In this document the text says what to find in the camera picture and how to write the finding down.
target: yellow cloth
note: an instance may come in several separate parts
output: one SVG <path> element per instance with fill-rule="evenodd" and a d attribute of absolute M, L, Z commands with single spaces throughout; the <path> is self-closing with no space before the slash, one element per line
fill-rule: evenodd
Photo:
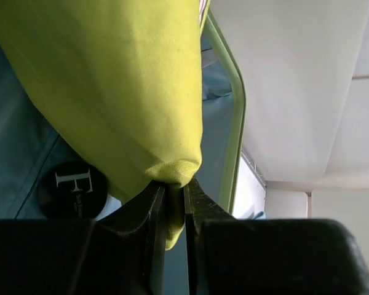
<path fill-rule="evenodd" d="M 199 0 L 0 0 L 0 45 L 28 96 L 123 202 L 200 167 L 199 37 Z"/>

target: black round sticker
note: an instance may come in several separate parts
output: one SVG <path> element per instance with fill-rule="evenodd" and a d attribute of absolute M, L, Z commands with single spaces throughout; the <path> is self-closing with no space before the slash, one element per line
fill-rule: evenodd
<path fill-rule="evenodd" d="M 95 218 L 107 198 L 105 176 L 85 162 L 59 164 L 38 184 L 38 203 L 48 218 Z"/>

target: round black label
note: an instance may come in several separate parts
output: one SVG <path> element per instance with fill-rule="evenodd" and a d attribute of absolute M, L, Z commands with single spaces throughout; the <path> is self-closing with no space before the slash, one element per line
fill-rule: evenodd
<path fill-rule="evenodd" d="M 59 164 L 38 184 L 38 203 L 48 218 L 95 218 L 107 198 L 105 176 L 85 162 Z"/>

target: yellow fabric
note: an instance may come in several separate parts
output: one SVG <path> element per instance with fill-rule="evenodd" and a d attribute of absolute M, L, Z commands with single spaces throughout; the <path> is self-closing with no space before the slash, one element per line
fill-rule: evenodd
<path fill-rule="evenodd" d="M 22 86 L 123 202 L 200 167 L 199 37 L 199 0 L 0 0 L 0 45 Z"/>

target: green edge trim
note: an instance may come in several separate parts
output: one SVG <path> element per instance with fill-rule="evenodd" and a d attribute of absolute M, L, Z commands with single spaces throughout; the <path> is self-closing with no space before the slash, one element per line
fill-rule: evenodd
<path fill-rule="evenodd" d="M 233 110 L 231 132 L 227 143 L 226 160 L 218 197 L 218 204 L 228 213 L 232 213 L 245 120 L 245 87 L 239 67 L 211 11 L 207 15 L 204 33 L 215 55 L 223 65 L 232 88 Z"/>

